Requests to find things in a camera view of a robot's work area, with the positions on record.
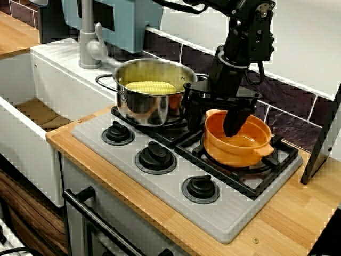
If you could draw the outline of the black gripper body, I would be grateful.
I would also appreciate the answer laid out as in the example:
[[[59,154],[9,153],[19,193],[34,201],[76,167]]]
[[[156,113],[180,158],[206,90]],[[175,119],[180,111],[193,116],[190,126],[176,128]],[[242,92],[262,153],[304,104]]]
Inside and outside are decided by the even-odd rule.
[[[186,109],[254,109],[260,93],[242,87],[246,80],[251,85],[247,70],[259,60],[238,55],[228,57],[226,52],[216,52],[208,78],[204,81],[185,83],[183,106]]]

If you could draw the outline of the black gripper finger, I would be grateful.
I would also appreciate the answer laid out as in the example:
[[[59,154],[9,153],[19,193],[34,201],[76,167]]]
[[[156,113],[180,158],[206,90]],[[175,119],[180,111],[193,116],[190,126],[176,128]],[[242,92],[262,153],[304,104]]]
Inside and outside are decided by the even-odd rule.
[[[235,136],[252,112],[253,110],[251,108],[230,108],[229,110],[227,110],[223,122],[223,130],[225,135],[227,137]]]
[[[190,132],[197,132],[201,129],[202,111],[199,102],[191,102],[187,109],[187,123]]]

